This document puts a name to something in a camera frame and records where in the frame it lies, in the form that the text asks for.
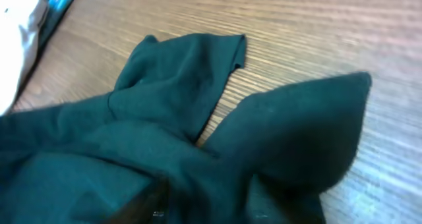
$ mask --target white cloth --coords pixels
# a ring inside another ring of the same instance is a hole
[[[0,0],[0,115],[34,64],[47,0]]]

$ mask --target blue patterned fabric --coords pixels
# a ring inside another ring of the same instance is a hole
[[[40,30],[38,45],[43,48],[73,0],[48,0],[48,13]]]

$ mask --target wood grain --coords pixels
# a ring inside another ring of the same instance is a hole
[[[75,0],[15,109],[108,92],[145,35],[193,32],[249,41],[199,143],[251,93],[369,71],[359,153],[322,197],[327,221],[422,223],[422,0]]]

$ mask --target turquoise fabric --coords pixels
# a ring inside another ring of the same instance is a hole
[[[48,12],[40,30],[38,45],[43,48],[73,0],[48,0]]]
[[[103,223],[167,177],[168,223],[324,223],[318,195],[353,161],[371,78],[251,95],[196,147],[245,52],[244,36],[147,36],[112,92],[0,117],[0,220]]]

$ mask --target wooden table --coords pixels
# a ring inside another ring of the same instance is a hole
[[[369,71],[359,153],[322,195],[327,221],[422,223],[422,0],[75,0],[15,109],[108,92],[145,35],[193,32],[249,41],[199,143],[251,93]]]

